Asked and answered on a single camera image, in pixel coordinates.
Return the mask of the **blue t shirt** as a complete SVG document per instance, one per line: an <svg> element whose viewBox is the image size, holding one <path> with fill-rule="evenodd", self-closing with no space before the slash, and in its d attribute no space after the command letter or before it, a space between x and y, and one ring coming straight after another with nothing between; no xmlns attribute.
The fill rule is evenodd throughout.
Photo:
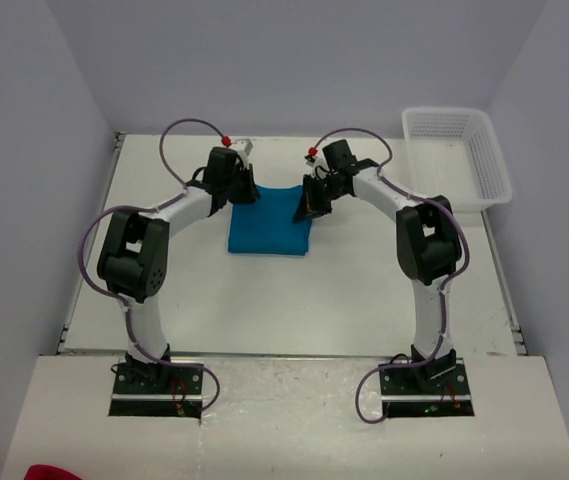
<svg viewBox="0 0 569 480"><path fill-rule="evenodd" d="M302 186L259 186L258 191L260 198L255 203L233 206L227 251L232 254L306 255L312 221L293 221Z"/></svg>

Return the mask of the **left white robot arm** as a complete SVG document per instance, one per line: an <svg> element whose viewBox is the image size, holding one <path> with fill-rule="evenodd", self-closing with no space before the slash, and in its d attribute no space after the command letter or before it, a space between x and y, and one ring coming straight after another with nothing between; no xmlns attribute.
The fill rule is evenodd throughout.
<svg viewBox="0 0 569 480"><path fill-rule="evenodd" d="M177 197L152 208L126 206L112 212L97 274L108 295L121 302L127 355L141 363L136 380L151 393L162 392L172 379L158 302L168 273L170 241L229 203L253 204L260 198L249 162L251 150L248 139L215 147L203 176L188 181Z"/></svg>

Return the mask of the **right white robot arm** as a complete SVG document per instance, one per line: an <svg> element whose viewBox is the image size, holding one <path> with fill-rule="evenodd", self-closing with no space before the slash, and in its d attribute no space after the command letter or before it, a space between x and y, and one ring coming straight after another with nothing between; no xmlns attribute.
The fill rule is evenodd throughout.
<svg viewBox="0 0 569 480"><path fill-rule="evenodd" d="M447 297L467 247L450 202L443 196L426 198L392 183L383 176L381 165L357 159L345 140L321 150L312 147L305 160L312 172L303 177L295 223L330 214L332 202L346 195L374 206L394 221L398 264L412 282L415 301L415 336L405 367L418 391L435 391L456 364Z"/></svg>

